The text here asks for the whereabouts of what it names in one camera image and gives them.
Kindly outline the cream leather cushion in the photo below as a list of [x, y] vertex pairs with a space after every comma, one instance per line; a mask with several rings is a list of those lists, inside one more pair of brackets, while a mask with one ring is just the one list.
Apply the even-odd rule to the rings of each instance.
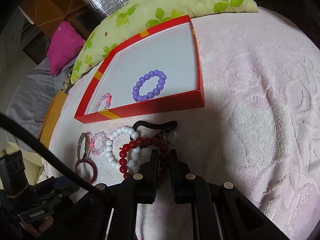
[[22, 152], [24, 172], [28, 183], [35, 185], [46, 180], [48, 177], [44, 171], [42, 157], [39, 154], [20, 149], [20, 147], [13, 142], [7, 143], [6, 152], [8, 154], [12, 154], [18, 150]]

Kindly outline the magenta pillow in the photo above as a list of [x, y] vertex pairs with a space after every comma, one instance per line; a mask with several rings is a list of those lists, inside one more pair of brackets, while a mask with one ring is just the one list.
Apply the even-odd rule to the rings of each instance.
[[54, 32], [47, 51], [50, 74], [60, 74], [63, 67], [78, 55], [84, 44], [85, 40], [73, 26], [62, 21]]

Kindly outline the grey blanket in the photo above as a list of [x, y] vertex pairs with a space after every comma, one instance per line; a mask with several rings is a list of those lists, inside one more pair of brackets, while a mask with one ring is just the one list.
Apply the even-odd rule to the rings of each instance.
[[61, 90], [65, 78], [72, 72], [75, 61], [69, 61], [58, 75], [53, 76], [50, 74], [49, 59], [45, 58], [19, 83], [6, 116], [38, 139], [48, 108]]

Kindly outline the silver bangle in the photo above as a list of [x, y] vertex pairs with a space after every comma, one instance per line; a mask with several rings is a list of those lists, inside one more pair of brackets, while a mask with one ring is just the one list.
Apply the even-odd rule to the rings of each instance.
[[90, 134], [82, 133], [77, 144], [77, 158], [78, 160], [86, 159], [90, 150]]

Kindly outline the green floral pillow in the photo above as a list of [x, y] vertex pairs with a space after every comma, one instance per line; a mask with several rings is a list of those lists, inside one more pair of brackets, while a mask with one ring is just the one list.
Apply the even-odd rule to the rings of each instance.
[[117, 45], [148, 28], [184, 15], [195, 18], [225, 12], [258, 12], [258, 7], [253, 0], [131, 0], [90, 34], [75, 61], [71, 83], [103, 61]]

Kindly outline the red shallow box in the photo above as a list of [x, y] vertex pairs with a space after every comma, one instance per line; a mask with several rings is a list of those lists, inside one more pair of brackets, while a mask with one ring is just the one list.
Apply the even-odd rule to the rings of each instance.
[[199, 50], [189, 16], [117, 45], [95, 71], [75, 113], [81, 123], [205, 105]]

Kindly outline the brown wooden cabinet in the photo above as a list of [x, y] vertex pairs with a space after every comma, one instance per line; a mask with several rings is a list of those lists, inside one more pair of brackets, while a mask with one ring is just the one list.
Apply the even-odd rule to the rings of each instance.
[[63, 21], [69, 22], [82, 38], [89, 36], [77, 19], [87, 11], [83, 0], [23, 0], [19, 8], [48, 38]]

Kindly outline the maroon hair band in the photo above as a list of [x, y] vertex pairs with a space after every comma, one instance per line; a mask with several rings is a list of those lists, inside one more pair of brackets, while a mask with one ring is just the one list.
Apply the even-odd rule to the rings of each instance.
[[97, 180], [98, 169], [90, 159], [81, 159], [76, 162], [75, 173], [85, 181], [93, 184]]

